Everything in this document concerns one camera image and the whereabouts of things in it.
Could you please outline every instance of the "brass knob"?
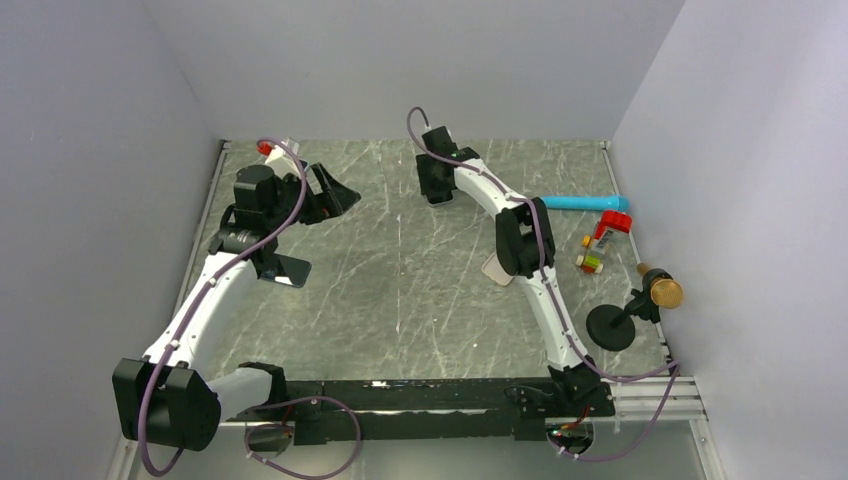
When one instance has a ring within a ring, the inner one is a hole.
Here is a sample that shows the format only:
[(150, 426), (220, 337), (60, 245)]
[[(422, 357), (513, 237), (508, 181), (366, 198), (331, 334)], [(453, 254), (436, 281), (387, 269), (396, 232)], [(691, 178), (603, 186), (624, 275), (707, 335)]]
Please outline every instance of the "brass knob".
[[(645, 275), (651, 267), (640, 263), (636, 270)], [(677, 308), (683, 304), (683, 287), (670, 278), (658, 278), (651, 282), (651, 301), (663, 308)]]

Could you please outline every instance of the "round black base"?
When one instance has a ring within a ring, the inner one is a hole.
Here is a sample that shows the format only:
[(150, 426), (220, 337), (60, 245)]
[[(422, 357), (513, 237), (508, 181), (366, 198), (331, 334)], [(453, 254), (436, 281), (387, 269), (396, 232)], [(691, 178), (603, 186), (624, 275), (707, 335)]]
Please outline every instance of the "round black base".
[(636, 339), (636, 325), (630, 316), (619, 319), (619, 325), (612, 327), (612, 321), (623, 311), (615, 305), (598, 305), (586, 317), (589, 336), (604, 350), (620, 352)]

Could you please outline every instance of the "marble tabletop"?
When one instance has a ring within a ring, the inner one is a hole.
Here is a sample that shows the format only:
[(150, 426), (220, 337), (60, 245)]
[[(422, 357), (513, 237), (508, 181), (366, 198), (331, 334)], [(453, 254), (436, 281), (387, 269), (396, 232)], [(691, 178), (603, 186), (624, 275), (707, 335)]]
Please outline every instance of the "marble tabletop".
[[(527, 196), (614, 193), (596, 141), (457, 143), (474, 148)], [(303, 141), (299, 153), (324, 164), (362, 200), (338, 219), (295, 225), (280, 236), (279, 253), (312, 262), (309, 280), (301, 289), (256, 282), (224, 332), (210, 379), (245, 361), (280, 365), (292, 380), (548, 376), (542, 336), (524, 294), (481, 272), (494, 252), (493, 220), (461, 192), (448, 205), (427, 206), (412, 142)], [(233, 201), (236, 171), (260, 161), (252, 143), (229, 144), (190, 285)], [(587, 275), (574, 261), (600, 214), (549, 215), (562, 296), (595, 360), (617, 374), (662, 365), (659, 336), (648, 322), (637, 319), (636, 341), (619, 353), (599, 349), (586, 334), (589, 310), (622, 305), (640, 283), (628, 238), (615, 235), (604, 270)]]

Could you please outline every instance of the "red object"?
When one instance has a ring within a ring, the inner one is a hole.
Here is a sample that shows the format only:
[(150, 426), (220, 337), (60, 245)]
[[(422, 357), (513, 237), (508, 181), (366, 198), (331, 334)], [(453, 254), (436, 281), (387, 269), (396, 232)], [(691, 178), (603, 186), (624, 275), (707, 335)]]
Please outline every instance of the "red object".
[(595, 239), (601, 238), (601, 235), (604, 234), (604, 230), (607, 228), (630, 233), (631, 225), (633, 225), (633, 218), (630, 215), (616, 212), (615, 210), (607, 210), (601, 215), (601, 221), (598, 222), (598, 226), (595, 228)]
[(272, 147), (268, 142), (262, 142), (256, 146), (256, 150), (267, 157), (268, 155), (271, 155), (271, 151), (274, 150), (274, 147)]

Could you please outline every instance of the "blue tube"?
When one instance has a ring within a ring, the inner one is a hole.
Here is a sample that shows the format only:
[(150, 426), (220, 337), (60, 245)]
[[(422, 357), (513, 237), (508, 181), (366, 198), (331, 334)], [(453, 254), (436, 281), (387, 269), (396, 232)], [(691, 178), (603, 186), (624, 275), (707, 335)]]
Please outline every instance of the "blue tube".
[(621, 195), (609, 197), (542, 197), (545, 206), (554, 210), (615, 210), (626, 212), (630, 202)]

